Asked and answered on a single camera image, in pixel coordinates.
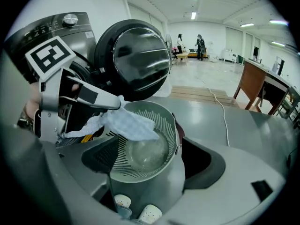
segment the hand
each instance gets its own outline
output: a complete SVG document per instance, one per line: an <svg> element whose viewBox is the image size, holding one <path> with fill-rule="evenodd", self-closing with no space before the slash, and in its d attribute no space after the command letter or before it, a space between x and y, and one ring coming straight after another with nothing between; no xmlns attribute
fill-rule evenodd
<svg viewBox="0 0 300 225"><path fill-rule="evenodd" d="M25 112L28 117L34 119L34 114L39 109L39 104L41 103L42 98L38 91L38 82L34 82L30 84L30 87L31 87L31 94L28 102L26 103ZM76 91L77 89L79 89L79 84L74 84L72 86L72 92Z"/></svg>

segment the cabinet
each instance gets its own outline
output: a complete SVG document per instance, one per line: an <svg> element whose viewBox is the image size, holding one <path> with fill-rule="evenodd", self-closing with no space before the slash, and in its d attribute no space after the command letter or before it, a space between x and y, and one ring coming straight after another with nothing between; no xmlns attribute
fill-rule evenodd
<svg viewBox="0 0 300 225"><path fill-rule="evenodd" d="M225 60L227 61L231 61L234 62L234 64L236 63L237 60L237 54L235 54L234 52L231 51L227 51L227 50L223 50L223 62L225 62Z"/></svg>

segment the strainer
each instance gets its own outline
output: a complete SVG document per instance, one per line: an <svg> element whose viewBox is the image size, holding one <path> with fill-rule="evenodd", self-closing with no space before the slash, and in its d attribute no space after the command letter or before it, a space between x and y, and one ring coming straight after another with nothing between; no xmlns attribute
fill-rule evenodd
<svg viewBox="0 0 300 225"><path fill-rule="evenodd" d="M110 176L125 183L146 181L161 173L175 155L178 145L175 118L163 106L149 101L131 102L126 104L125 108L153 120L154 131L159 135L159 139L131 141L118 135L119 155ZM104 134L117 136L106 129Z"/></svg>

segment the black lid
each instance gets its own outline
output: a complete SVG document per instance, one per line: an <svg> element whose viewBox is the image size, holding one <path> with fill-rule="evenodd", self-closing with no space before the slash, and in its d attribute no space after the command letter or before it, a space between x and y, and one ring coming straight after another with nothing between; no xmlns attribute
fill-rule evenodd
<svg viewBox="0 0 300 225"><path fill-rule="evenodd" d="M152 96L164 83L170 57L160 32L147 22L124 20L111 26L96 46L101 83L127 101Z"/></svg>

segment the fluorescent light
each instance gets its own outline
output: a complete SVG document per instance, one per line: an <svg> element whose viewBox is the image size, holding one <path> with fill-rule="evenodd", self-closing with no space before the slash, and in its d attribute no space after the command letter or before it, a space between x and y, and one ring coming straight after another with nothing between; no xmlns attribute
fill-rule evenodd
<svg viewBox="0 0 300 225"><path fill-rule="evenodd" d="M192 12L192 17L191 19L194 20L196 18L196 12Z"/></svg>
<svg viewBox="0 0 300 225"><path fill-rule="evenodd" d="M277 42L272 42L273 44L276 44L276 45L279 45L279 46L282 46L282 47L285 47L284 44L281 44L281 43L277 43Z"/></svg>
<svg viewBox="0 0 300 225"><path fill-rule="evenodd" d="M253 26L253 25L254 25L253 23L248 23L248 24L241 25L241 27L244 28L244 27L250 27L250 26Z"/></svg>
<svg viewBox="0 0 300 225"><path fill-rule="evenodd" d="M272 24L281 24L281 25L289 25L287 21L281 21L281 20L270 20L270 23Z"/></svg>

